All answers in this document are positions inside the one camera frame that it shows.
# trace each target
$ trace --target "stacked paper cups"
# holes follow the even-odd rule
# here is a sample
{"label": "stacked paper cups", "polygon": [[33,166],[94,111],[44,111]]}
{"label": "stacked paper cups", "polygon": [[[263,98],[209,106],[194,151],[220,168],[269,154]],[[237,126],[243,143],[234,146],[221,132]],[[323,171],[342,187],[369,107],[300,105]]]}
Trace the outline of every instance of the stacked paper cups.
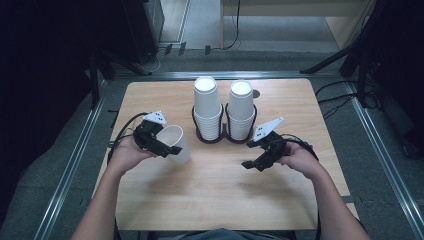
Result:
{"label": "stacked paper cups", "polygon": [[204,140],[219,137],[221,116],[222,105],[215,79],[209,76],[197,78],[194,82],[194,118]]}
{"label": "stacked paper cups", "polygon": [[227,114],[229,118],[229,134],[234,140],[245,140],[249,136],[255,108],[253,106],[252,85],[244,80],[231,84]]}

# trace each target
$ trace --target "power cord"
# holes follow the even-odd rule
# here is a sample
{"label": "power cord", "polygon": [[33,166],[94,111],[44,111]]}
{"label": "power cord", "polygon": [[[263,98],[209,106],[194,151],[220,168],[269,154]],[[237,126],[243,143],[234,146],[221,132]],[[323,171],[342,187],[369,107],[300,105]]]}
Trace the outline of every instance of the power cord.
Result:
{"label": "power cord", "polygon": [[[294,142],[299,144],[301,147],[306,149],[314,158],[319,161],[318,156],[316,155],[315,151],[312,149],[312,146],[309,145],[307,142],[303,141],[302,139],[292,135],[292,134],[281,134],[280,136],[289,136],[292,139],[286,139],[288,142]],[[319,216],[319,210],[317,209],[317,231],[315,233],[315,240],[321,239],[321,220]]]}
{"label": "power cord", "polygon": [[164,51],[165,50],[165,48],[161,48],[161,49],[159,49],[157,52],[156,52],[156,54],[155,54],[155,57],[156,57],[156,60],[157,60],[157,67],[155,68],[155,69],[148,69],[148,68],[145,68],[145,67],[143,67],[142,65],[144,65],[144,64],[146,64],[147,62],[149,62],[150,60],[151,60],[151,58],[149,58],[147,61],[145,61],[144,63],[142,63],[142,64],[137,64],[137,68],[138,69],[140,69],[140,70],[144,70],[144,71],[146,71],[146,72],[148,72],[148,73],[154,73],[154,72],[156,72],[157,70],[159,70],[160,69],[160,67],[161,67],[161,63],[160,63],[160,59],[159,59],[159,53],[160,52],[162,52],[162,51]]}
{"label": "power cord", "polygon": [[241,0],[238,0],[238,4],[237,4],[237,20],[236,20],[236,24],[235,24],[235,28],[236,28],[236,38],[234,39],[233,43],[227,47],[224,48],[210,48],[210,46],[206,46],[206,54],[209,54],[210,50],[229,50],[230,48],[232,48],[234,46],[234,44],[237,42],[238,37],[239,37],[239,18],[240,18],[240,2]]}
{"label": "power cord", "polygon": [[[124,137],[128,137],[128,136],[132,136],[131,135],[123,135],[124,132],[129,129],[128,126],[138,117],[143,116],[143,115],[147,115],[148,113],[139,113],[137,115],[135,115],[134,117],[132,117],[130,120],[128,120],[127,123],[125,123],[125,125],[122,127],[122,129],[119,131],[118,135],[115,138],[115,141],[113,142],[109,142],[109,147],[111,148],[108,156],[107,156],[107,162],[106,164],[109,165],[110,159],[112,158],[113,152],[115,151],[116,147],[119,145],[119,142],[121,141],[121,139],[123,139]],[[117,239],[117,240],[121,240],[121,234],[119,233],[119,228],[118,228],[118,224],[116,222],[116,217],[115,217],[115,226],[114,226],[114,238],[113,239]]]}
{"label": "power cord", "polygon": [[[324,90],[324,89],[326,89],[330,86],[334,86],[334,85],[341,84],[341,83],[357,83],[357,81],[344,80],[344,81],[337,81],[337,82],[333,82],[333,83],[324,85],[315,92],[315,96],[318,98],[318,94],[322,90]],[[370,82],[367,82],[366,85],[370,86],[372,88],[376,87],[376,85],[374,83],[370,83]],[[332,97],[332,98],[328,98],[328,99],[319,100],[318,104],[322,104],[322,103],[326,103],[326,102],[332,102],[332,101],[336,101],[336,100],[339,100],[339,99],[347,98],[341,104],[337,105],[336,107],[330,109],[325,114],[323,114],[324,119],[328,119],[329,117],[333,116],[341,107],[343,107],[348,102],[350,102],[350,100],[357,98],[357,97],[358,97],[357,93],[351,93],[351,94],[344,94],[344,95],[340,95],[340,96],[336,96],[336,97]],[[372,105],[370,105],[369,102],[365,102],[366,108],[375,109],[375,108],[380,107],[380,102],[379,102],[377,94],[375,93],[374,90],[366,92],[364,97],[365,97],[365,99],[371,99],[374,102],[374,104],[372,104]]]}

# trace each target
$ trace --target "hand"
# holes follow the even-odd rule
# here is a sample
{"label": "hand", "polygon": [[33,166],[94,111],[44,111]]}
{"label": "hand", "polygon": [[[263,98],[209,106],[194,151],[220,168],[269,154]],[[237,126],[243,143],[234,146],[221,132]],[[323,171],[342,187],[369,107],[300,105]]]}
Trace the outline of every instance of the hand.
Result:
{"label": "hand", "polygon": [[113,169],[121,176],[133,169],[142,160],[156,157],[147,150],[140,149],[133,136],[124,137],[113,152],[108,168]]}
{"label": "hand", "polygon": [[303,173],[308,179],[312,180],[314,176],[319,175],[323,170],[325,171],[317,159],[297,143],[288,142],[286,153],[289,156],[283,156],[276,162]]}

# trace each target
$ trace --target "cable on floor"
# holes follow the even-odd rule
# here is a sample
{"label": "cable on floor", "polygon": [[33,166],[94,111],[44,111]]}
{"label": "cable on floor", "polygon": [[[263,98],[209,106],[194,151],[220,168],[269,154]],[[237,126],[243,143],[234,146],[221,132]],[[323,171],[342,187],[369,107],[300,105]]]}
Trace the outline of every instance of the cable on floor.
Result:
{"label": "cable on floor", "polygon": [[[357,81],[344,80],[344,81],[337,81],[337,82],[333,82],[333,83],[324,85],[324,86],[322,86],[321,88],[319,88],[315,92],[315,96],[318,99],[318,94],[322,90],[324,90],[324,89],[326,89],[328,87],[334,86],[334,85],[341,84],[341,83],[357,83]],[[376,87],[376,85],[374,83],[370,82],[370,81],[367,81],[366,85],[369,86],[369,87],[372,87],[372,88],[375,88]],[[322,104],[322,103],[332,102],[332,101],[336,101],[336,100],[344,99],[345,98],[345,100],[341,104],[333,107],[332,109],[330,109],[329,111],[327,111],[325,114],[323,114],[324,119],[326,120],[329,117],[333,116],[341,107],[345,106],[348,102],[350,102],[350,100],[352,100],[354,98],[357,98],[357,97],[358,97],[358,93],[351,93],[351,94],[343,94],[343,95],[332,97],[332,98],[318,100],[318,104]],[[366,101],[367,99],[371,99],[374,103],[371,105],[369,103],[369,101]],[[376,94],[375,90],[371,90],[371,91],[365,92],[364,101],[365,101],[365,107],[366,108],[375,109],[375,108],[379,108],[380,107],[380,102],[378,100],[378,97],[377,97],[377,94]]]}
{"label": "cable on floor", "polygon": [[154,72],[156,72],[157,70],[159,70],[160,69],[160,66],[161,66],[161,63],[160,63],[160,59],[159,59],[159,53],[160,52],[162,52],[162,51],[164,51],[165,50],[165,48],[161,48],[161,49],[159,49],[157,52],[156,52],[156,54],[154,54],[155,55],[155,57],[156,57],[156,61],[157,61],[157,67],[156,68],[154,68],[154,69],[148,69],[148,68],[146,68],[146,67],[143,67],[142,65],[144,65],[144,64],[146,64],[147,62],[149,62],[149,61],[145,61],[144,62],[144,64],[137,64],[137,68],[138,69],[140,69],[140,70],[144,70],[144,71],[146,71],[146,72],[148,72],[149,74],[151,74],[151,73],[154,73]]}
{"label": "cable on floor", "polygon": [[237,3],[237,18],[236,18],[237,20],[236,20],[236,23],[234,23],[234,17],[232,18],[233,19],[234,27],[236,28],[236,38],[234,39],[233,43],[231,45],[227,46],[227,47],[224,47],[224,48],[211,48],[209,45],[207,45],[206,46],[206,49],[205,49],[205,54],[206,55],[209,54],[211,50],[223,50],[223,51],[229,50],[237,42],[238,37],[239,37],[239,32],[240,32],[239,31],[240,2],[241,2],[241,0],[238,0],[238,3]]}

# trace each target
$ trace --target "black stand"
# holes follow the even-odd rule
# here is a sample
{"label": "black stand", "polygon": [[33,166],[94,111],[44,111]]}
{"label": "black stand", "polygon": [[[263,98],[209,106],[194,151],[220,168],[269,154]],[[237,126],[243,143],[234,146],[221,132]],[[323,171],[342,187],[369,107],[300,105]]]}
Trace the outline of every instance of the black stand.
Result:
{"label": "black stand", "polygon": [[300,73],[314,74],[331,63],[339,60],[340,58],[347,56],[339,69],[339,73],[342,77],[350,77],[355,72],[355,69],[359,66],[357,97],[362,107],[365,108],[365,83],[367,80],[367,72],[370,64],[367,44],[369,41],[372,41],[372,31],[376,31],[375,26],[381,18],[383,9],[385,8],[386,4],[387,1],[384,0],[378,0],[376,2],[374,11],[368,19],[368,22],[365,24],[358,38],[351,45],[328,57],[317,65],[306,70],[301,70]]}
{"label": "black stand", "polygon": [[93,51],[90,56],[90,80],[91,80],[91,109],[97,105],[100,100],[99,79],[97,77],[96,54]]}

